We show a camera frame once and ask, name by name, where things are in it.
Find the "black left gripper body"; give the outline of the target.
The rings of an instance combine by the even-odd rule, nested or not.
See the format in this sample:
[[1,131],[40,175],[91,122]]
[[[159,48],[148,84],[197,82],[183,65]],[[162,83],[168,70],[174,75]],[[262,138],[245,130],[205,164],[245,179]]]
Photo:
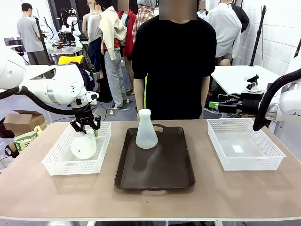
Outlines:
[[91,98],[86,95],[76,97],[71,103],[71,108],[74,111],[75,119],[71,121],[71,125],[92,125],[94,117],[90,103]]

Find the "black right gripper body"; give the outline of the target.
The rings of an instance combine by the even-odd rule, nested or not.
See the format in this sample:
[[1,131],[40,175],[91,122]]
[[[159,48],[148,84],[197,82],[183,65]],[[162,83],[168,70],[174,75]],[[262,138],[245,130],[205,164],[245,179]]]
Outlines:
[[244,114],[256,115],[258,113],[260,102],[264,96],[264,91],[244,91],[240,94],[232,93],[232,96],[238,100],[238,103],[236,104],[237,110],[241,110]]

